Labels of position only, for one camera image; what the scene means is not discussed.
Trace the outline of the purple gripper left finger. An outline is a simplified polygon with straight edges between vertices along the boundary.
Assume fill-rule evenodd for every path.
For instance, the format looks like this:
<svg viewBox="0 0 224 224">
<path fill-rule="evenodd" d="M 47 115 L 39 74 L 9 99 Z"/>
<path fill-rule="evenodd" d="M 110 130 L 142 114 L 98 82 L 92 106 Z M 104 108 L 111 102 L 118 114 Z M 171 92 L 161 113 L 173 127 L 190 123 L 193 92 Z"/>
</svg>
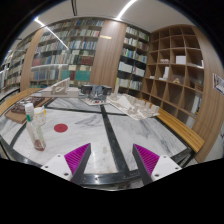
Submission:
<svg viewBox="0 0 224 224">
<path fill-rule="evenodd" d="M 90 155 L 91 144 L 87 143 L 65 155 L 55 155 L 42 169 L 70 182 L 80 183 Z"/>
</svg>

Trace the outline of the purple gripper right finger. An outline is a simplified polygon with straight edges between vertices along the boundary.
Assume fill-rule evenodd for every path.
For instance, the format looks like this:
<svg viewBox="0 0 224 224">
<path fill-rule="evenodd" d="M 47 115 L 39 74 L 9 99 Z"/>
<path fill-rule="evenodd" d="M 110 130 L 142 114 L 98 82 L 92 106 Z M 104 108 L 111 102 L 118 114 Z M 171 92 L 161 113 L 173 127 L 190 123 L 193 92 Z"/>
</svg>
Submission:
<svg viewBox="0 0 224 224">
<path fill-rule="evenodd" d="M 159 156 L 137 144 L 133 145 L 132 154 L 144 185 L 181 170 L 181 167 L 169 156 Z"/>
</svg>

